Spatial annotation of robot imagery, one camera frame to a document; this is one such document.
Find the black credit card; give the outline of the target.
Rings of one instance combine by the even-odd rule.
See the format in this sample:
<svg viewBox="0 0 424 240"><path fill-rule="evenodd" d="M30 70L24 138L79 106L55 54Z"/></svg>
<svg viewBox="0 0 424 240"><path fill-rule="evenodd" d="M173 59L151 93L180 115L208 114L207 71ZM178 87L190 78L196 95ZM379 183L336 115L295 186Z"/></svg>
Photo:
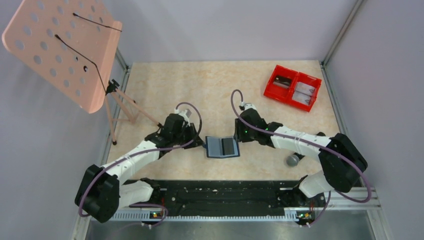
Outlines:
<svg viewBox="0 0 424 240"><path fill-rule="evenodd" d="M232 156L235 154L234 139L226 137L221 140L221 148L223 156Z"/></svg>

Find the blue leather card holder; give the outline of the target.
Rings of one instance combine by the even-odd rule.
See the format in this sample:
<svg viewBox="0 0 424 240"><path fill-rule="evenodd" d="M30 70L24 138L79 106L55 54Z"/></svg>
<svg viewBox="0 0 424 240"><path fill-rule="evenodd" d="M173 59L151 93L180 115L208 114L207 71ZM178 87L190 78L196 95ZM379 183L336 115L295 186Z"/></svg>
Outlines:
<svg viewBox="0 0 424 240"><path fill-rule="evenodd" d="M234 148L235 154L224 156L222 153L222 143L223 138L233 138L234 139ZM240 154L239 143L233 136L228 137L216 137L216 136L206 136L203 148L206 150L206 157L211 159L227 159L227 158L237 158Z"/></svg>

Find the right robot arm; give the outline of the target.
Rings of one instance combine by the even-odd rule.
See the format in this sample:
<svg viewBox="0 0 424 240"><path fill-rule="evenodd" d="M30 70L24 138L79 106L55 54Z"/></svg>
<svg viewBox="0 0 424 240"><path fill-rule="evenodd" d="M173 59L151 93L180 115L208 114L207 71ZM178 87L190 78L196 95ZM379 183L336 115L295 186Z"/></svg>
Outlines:
<svg viewBox="0 0 424 240"><path fill-rule="evenodd" d="M311 135L278 122L267 123L251 103L242 102L239 108L241 114L235 119L235 137L239 142L290 150L320 163L321 170L303 177L293 192L293 200L299 206L307 206L324 192L348 193L368 167L362 154L342 133L332 137Z"/></svg>

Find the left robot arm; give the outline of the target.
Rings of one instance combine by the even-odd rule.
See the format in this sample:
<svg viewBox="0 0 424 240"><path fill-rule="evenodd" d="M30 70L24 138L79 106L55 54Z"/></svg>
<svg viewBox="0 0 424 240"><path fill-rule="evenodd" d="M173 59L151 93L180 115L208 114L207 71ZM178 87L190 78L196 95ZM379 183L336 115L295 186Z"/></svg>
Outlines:
<svg viewBox="0 0 424 240"><path fill-rule="evenodd" d="M80 183L74 203L81 217L93 217L105 223L118 209L136 203L154 207L160 193L145 180L127 181L146 165L176 149L195 148L199 130L190 122L190 111L176 110L164 125L147 135L135 148L113 162L89 166Z"/></svg>

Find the black microphone grey head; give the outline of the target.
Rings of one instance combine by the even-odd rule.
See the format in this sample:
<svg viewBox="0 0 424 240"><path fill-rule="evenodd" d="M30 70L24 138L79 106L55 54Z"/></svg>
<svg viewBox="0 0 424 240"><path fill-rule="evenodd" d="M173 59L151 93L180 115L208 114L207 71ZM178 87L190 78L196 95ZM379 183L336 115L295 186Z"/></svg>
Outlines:
<svg viewBox="0 0 424 240"><path fill-rule="evenodd" d="M293 153L286 158L285 162L289 167L295 167L304 157L304 155Z"/></svg>

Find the red double bin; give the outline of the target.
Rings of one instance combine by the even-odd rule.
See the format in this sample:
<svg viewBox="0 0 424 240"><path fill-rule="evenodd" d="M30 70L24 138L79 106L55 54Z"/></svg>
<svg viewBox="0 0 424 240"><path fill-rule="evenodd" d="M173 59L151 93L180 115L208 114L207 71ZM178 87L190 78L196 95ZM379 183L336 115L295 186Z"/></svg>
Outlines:
<svg viewBox="0 0 424 240"><path fill-rule="evenodd" d="M282 88L277 85L274 85L273 81L276 76L284 76L284 77L292 79L291 87L286 89L286 88ZM297 85L297 82L302 82L302 83L315 87L315 93L311 96L309 105L304 105L292 100L293 94L294 92L296 92L295 87ZM299 110L310 112L313 105L315 104L317 100L318 92L320 90L321 85L322 85L322 80L320 78L316 78L314 76L305 74L303 72L295 71L281 65L276 65L271 74L271 77L269 78L265 86L263 95L265 97L268 97L275 101L292 106Z"/></svg>

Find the pink music stand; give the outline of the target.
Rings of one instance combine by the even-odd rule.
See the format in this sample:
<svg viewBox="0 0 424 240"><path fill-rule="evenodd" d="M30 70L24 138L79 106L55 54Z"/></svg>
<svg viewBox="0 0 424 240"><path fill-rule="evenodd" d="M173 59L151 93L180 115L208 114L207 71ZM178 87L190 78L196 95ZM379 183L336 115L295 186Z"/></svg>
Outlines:
<svg viewBox="0 0 424 240"><path fill-rule="evenodd" d="M6 51L93 115L116 96L111 71L122 23L100 0L3 0Z"/></svg>

